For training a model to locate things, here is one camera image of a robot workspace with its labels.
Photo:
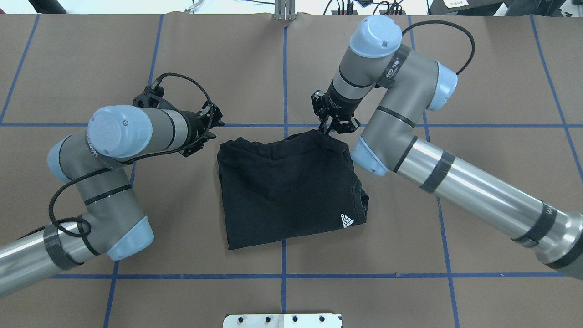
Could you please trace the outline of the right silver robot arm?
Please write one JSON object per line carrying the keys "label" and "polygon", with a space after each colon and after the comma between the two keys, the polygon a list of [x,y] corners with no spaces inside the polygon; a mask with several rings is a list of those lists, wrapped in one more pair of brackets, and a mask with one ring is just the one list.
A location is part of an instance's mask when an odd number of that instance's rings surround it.
{"label": "right silver robot arm", "polygon": [[[457,71],[406,44],[404,36],[421,26],[450,26],[468,38],[468,59]],[[582,279],[582,214],[565,212],[435,144],[429,127],[417,124],[446,105],[460,73],[472,62],[476,41],[467,28],[446,20],[425,20],[400,27],[391,16],[366,16],[326,91],[312,94],[321,133],[354,133],[362,124],[356,109],[372,90],[385,94],[352,150],[364,170],[394,172],[437,199],[464,210],[535,253],[544,266]]]}

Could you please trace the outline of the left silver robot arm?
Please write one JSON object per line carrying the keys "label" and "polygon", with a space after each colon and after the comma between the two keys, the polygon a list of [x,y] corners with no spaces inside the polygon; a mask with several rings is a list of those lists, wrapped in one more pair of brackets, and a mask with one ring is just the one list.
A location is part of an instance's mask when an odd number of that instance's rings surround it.
{"label": "left silver robot arm", "polygon": [[206,101],[198,112],[106,106],[85,131],[51,148],[47,164],[64,185],[48,206],[50,222],[1,248],[6,297],[99,255],[122,260],[148,247],[154,234],[125,168],[148,157],[187,157],[215,135],[222,114]]}

